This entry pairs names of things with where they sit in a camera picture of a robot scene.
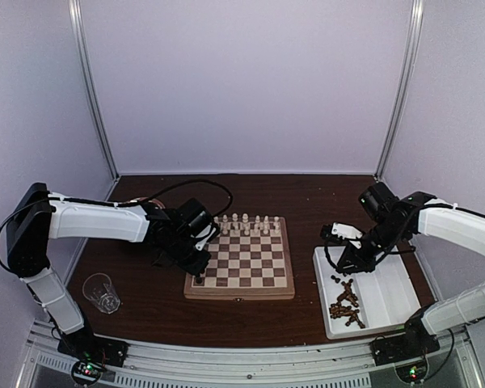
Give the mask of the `white plastic compartment tray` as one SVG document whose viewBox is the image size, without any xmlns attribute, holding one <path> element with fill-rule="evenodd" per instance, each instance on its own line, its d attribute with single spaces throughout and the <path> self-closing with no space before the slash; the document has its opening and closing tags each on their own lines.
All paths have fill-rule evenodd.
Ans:
<svg viewBox="0 0 485 388">
<path fill-rule="evenodd" d="M 374 272 L 343 276 L 328 263 L 323 247 L 316 247 L 313 255 L 314 270 L 323 312 L 325 332 L 330 340 L 341 340 L 364 335 L 395 331 L 420 308 L 411 279 L 400 255 L 391 255 Z M 366 325 L 361 330 L 356 324 L 349 328 L 343 319 L 332 320 L 329 306 L 344 288 L 331 279 L 335 275 L 346 281 L 353 279 L 353 290 L 359 298 L 360 316 Z"/>
</svg>

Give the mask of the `front aluminium rail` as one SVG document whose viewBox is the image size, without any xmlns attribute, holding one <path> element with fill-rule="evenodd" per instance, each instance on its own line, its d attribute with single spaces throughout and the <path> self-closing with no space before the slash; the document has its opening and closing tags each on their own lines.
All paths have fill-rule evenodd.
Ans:
<svg viewBox="0 0 485 388">
<path fill-rule="evenodd" d="M 35 320 L 13 387 L 78 387 L 70 377 L 77 361 L 57 351 L 53 325 Z M 91 387 L 485 387 L 468 334 L 457 330 L 439 338 L 441 350 L 426 356 L 423 384 L 404 382 L 402 364 L 377 366 L 369 343 L 359 339 L 279 348 L 194 348 L 124 339 L 129 345 L 122 367 L 108 366 Z"/>
</svg>

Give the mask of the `wooden chess board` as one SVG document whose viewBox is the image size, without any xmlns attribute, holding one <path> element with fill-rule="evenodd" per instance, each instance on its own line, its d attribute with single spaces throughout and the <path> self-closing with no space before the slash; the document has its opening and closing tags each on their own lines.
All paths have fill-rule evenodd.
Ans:
<svg viewBox="0 0 485 388">
<path fill-rule="evenodd" d="M 295 295 L 289 239 L 226 236 L 221 233 L 205 246 L 211 254 L 203 284 L 188 274 L 183 295 L 196 300 L 290 300 Z"/>
</svg>

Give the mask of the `white chess pieces row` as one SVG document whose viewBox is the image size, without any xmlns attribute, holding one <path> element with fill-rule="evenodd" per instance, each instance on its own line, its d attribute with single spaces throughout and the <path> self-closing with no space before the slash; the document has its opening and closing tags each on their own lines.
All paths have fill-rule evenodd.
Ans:
<svg viewBox="0 0 485 388">
<path fill-rule="evenodd" d="M 213 220 L 220 227 L 222 235 L 232 237 L 279 237 L 284 229 L 284 218 L 278 216 L 250 217 L 247 213 L 233 213 L 231 216 L 225 214 Z"/>
</svg>

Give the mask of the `patterned ceramic plate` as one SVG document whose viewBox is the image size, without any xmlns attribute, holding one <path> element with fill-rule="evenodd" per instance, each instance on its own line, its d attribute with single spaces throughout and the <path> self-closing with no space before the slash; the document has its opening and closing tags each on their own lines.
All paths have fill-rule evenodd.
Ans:
<svg viewBox="0 0 485 388">
<path fill-rule="evenodd" d="M 152 204 L 158 209 L 165 208 L 165 205 L 159 199 L 156 199 L 156 198 L 147 199 L 145 196 L 136 197 L 131 200 L 127 200 L 124 202 L 124 205 L 127 205 L 127 204 Z"/>
</svg>

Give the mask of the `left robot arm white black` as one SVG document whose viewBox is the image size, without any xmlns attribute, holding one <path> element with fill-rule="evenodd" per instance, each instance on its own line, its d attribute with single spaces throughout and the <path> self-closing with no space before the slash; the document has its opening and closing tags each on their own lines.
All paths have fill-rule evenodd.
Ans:
<svg viewBox="0 0 485 388">
<path fill-rule="evenodd" d="M 0 225 L 6 258 L 0 265 L 17 276 L 54 321 L 61 341 L 83 359 L 95 357 L 100 342 L 86 315 L 53 268 L 49 244 L 57 240 L 116 240 L 155 248 L 192 276 L 206 269 L 206 250 L 220 233 L 215 217 L 197 199 L 177 208 L 160 207 L 155 196 L 124 202 L 89 200 L 34 183 Z"/>
</svg>

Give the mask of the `aluminium frame post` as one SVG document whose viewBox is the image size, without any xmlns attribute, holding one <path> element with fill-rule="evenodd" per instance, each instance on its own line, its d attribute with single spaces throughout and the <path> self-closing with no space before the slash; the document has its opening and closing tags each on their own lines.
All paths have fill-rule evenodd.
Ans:
<svg viewBox="0 0 485 388">
<path fill-rule="evenodd" d="M 102 113 L 99 107 L 99 99 L 95 89 L 95 83 L 91 70 L 91 63 L 89 53 L 86 44 L 86 33 L 84 28 L 84 22 L 82 19 L 82 7 L 79 0 L 69 0 L 69 12 L 70 21 L 76 41 L 78 58 L 80 61 L 80 67 L 82 71 L 82 78 L 84 81 L 86 101 L 91 114 L 92 123 L 99 141 L 99 146 L 107 164 L 109 175 L 113 181 L 117 181 L 120 178 L 113 153 L 110 146 L 108 135 L 104 127 Z"/>
<path fill-rule="evenodd" d="M 411 2 L 411 15 L 409 18 L 409 26 L 407 29 L 407 40 L 403 54 L 403 63 L 399 75 L 398 87 L 394 98 L 394 105 L 392 113 L 390 115 L 382 152 L 377 164 L 376 171 L 373 175 L 376 181 L 381 181 L 384 179 L 387 163 L 389 162 L 392 150 L 394 148 L 395 138 L 403 118 L 403 110 L 407 102 L 409 86 L 415 68 L 417 54 L 419 51 L 423 21 L 424 1 L 413 0 Z"/>
</svg>

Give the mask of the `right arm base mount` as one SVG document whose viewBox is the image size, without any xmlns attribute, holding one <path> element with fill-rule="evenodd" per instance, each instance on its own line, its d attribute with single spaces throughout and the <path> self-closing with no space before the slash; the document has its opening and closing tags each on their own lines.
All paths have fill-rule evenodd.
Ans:
<svg viewBox="0 0 485 388">
<path fill-rule="evenodd" d="M 435 337 L 430 337 L 422 344 L 410 341 L 406 335 L 376 338 L 370 343 L 371 352 L 376 366 L 387 365 L 422 357 L 441 347 Z"/>
</svg>

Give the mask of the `left aluminium frame post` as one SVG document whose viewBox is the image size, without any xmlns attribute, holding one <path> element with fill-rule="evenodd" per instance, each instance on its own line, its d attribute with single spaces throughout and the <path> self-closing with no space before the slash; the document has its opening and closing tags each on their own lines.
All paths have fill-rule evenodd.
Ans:
<svg viewBox="0 0 485 388">
<path fill-rule="evenodd" d="M 84 28 L 84 22 L 82 19 L 82 7 L 79 0 L 69 0 L 69 12 L 70 21 L 76 41 L 78 58 L 80 61 L 80 67 L 82 71 L 82 78 L 84 81 L 86 101 L 91 114 L 92 123 L 99 141 L 99 146 L 107 164 L 109 175 L 113 181 L 117 181 L 120 178 L 113 153 L 110 146 L 108 135 L 104 127 L 102 113 L 99 107 L 99 99 L 95 89 L 95 83 L 91 70 L 91 63 L 89 53 L 86 44 L 86 33 Z"/>
</svg>

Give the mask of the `right aluminium frame post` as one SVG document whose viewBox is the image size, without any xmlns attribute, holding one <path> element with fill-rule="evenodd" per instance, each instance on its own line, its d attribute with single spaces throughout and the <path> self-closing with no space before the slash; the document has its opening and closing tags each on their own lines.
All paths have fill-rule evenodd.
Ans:
<svg viewBox="0 0 485 388">
<path fill-rule="evenodd" d="M 398 87 L 394 98 L 394 105 L 392 113 L 390 115 L 382 152 L 377 164 L 376 171 L 373 175 L 376 181 L 381 181 L 384 179 L 387 163 L 389 162 L 392 150 L 394 148 L 395 138 L 403 118 L 403 110 L 407 102 L 409 86 L 415 68 L 417 54 L 419 51 L 423 21 L 424 1 L 413 0 L 411 2 L 411 15 L 409 18 L 409 26 L 407 29 L 407 40 L 403 54 L 403 63 L 399 75 Z"/>
</svg>

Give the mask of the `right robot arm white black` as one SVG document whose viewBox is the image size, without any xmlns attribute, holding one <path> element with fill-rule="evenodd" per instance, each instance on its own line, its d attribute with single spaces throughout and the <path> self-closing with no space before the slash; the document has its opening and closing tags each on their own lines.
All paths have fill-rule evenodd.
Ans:
<svg viewBox="0 0 485 388">
<path fill-rule="evenodd" d="M 400 242 L 427 238 L 441 250 L 482 260 L 485 269 L 485 214 L 448 202 L 427 192 L 396 196 L 383 182 L 369 186 L 358 198 L 373 226 L 363 231 L 335 222 L 327 240 L 344 245 L 343 253 L 330 265 L 341 274 L 371 273 L 393 254 Z M 485 318 L 485 276 L 476 285 L 458 286 L 454 294 L 418 309 L 405 323 L 398 348 L 404 356 L 416 356 L 443 331 Z"/>
</svg>

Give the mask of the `clear drinking glass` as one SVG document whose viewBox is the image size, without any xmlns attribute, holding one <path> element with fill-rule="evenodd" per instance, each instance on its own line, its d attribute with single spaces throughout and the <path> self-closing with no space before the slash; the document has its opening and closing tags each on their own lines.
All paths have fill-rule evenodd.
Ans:
<svg viewBox="0 0 485 388">
<path fill-rule="evenodd" d="M 82 284 L 82 295 L 101 313 L 113 314 L 120 308 L 120 298 L 109 275 L 98 272 Z"/>
</svg>

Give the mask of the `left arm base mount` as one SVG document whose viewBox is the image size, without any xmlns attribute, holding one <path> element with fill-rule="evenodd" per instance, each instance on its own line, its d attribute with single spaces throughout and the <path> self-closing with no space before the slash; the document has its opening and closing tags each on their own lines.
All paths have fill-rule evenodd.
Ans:
<svg viewBox="0 0 485 388">
<path fill-rule="evenodd" d="M 74 333 L 61 332 L 57 350 L 80 361 L 122 367 L 129 345 L 118 339 L 97 336 L 89 325 Z"/>
</svg>

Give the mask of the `brown chess piece pile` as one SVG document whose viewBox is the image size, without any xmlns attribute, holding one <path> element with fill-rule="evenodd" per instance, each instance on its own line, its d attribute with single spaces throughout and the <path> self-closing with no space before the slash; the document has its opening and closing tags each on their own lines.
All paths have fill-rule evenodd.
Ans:
<svg viewBox="0 0 485 388">
<path fill-rule="evenodd" d="M 344 326 L 350 328 L 352 324 L 356 324 L 361 330 L 366 328 L 365 323 L 361 319 L 359 298 L 353 290 L 353 279 L 341 281 L 343 292 L 336 297 L 336 301 L 329 306 L 329 317 L 332 320 L 344 321 Z"/>
</svg>

